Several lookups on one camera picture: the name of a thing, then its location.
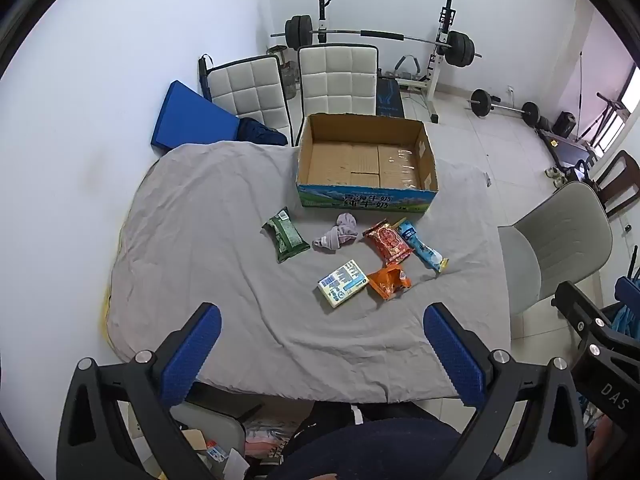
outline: yellow tissue package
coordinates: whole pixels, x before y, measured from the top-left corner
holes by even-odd
[[[333,308],[348,300],[369,283],[358,264],[349,260],[318,282],[318,288]]]

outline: gray tablecloth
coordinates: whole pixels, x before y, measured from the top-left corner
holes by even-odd
[[[484,175],[437,161],[436,199],[425,215],[409,215],[420,238],[450,258],[443,275],[436,279],[412,254],[402,263],[410,290],[382,301],[367,287],[334,310],[318,280],[352,258],[366,273],[382,260],[358,236],[333,254],[312,248],[276,262],[262,225],[280,208],[289,207],[309,243],[342,212],[301,206],[297,155],[297,148],[225,141],[181,146],[160,159],[135,195],[113,268],[107,328],[116,352],[130,359],[157,348],[210,301],[223,329],[198,378],[219,388],[349,402],[455,396],[422,330],[426,306],[442,301],[490,349],[510,348]],[[385,217],[352,213],[359,232]]]

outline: silver bolt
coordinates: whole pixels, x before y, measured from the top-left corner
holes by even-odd
[[[506,350],[496,350],[494,352],[494,359],[499,363],[505,364],[511,359],[511,356]]]
[[[566,361],[564,359],[562,359],[561,357],[556,357],[554,359],[554,366],[558,370],[564,370],[566,368]]]
[[[78,368],[81,370],[88,370],[91,363],[92,361],[90,357],[84,357],[78,361]]]
[[[152,357],[153,354],[149,350],[141,350],[136,354],[136,362],[140,364],[148,363]]]

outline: green snack package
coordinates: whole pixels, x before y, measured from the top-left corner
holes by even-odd
[[[286,207],[282,208],[276,216],[269,218],[269,221],[263,225],[267,231],[275,236],[276,248],[278,250],[278,263],[282,263],[287,258],[295,256],[302,251],[310,248],[298,233],[297,229],[289,219],[289,211]]]

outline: blue snack package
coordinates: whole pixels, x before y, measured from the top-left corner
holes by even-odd
[[[443,258],[439,252],[423,244],[418,238],[414,226],[406,218],[396,222],[392,227],[398,231],[398,234],[415,251],[418,257],[427,264],[427,267],[435,270],[438,274],[447,267],[449,259]]]

